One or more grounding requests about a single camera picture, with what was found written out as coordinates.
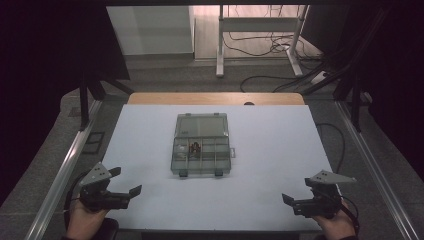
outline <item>table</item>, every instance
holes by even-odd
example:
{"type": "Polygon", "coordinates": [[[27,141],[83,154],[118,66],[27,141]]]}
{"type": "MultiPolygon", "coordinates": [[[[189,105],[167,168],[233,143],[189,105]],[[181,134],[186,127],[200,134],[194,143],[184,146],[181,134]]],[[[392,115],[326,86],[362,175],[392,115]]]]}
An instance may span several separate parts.
{"type": "Polygon", "coordinates": [[[121,112],[103,164],[108,169],[122,168],[121,175],[112,179],[110,191],[128,191],[139,184],[143,190],[127,210],[110,211],[109,217],[118,220],[121,229],[139,231],[320,230],[313,220],[295,216],[281,198],[282,192],[296,199],[312,198],[304,178],[322,169],[331,171],[309,108],[299,97],[133,94],[121,112]],[[199,104],[181,105],[184,99],[199,104]],[[222,105],[223,99],[232,100],[222,105]],[[246,100],[274,105],[237,105],[246,100]],[[230,147],[236,152],[228,175],[180,179],[172,174],[176,117],[187,112],[227,113],[230,147]]]}

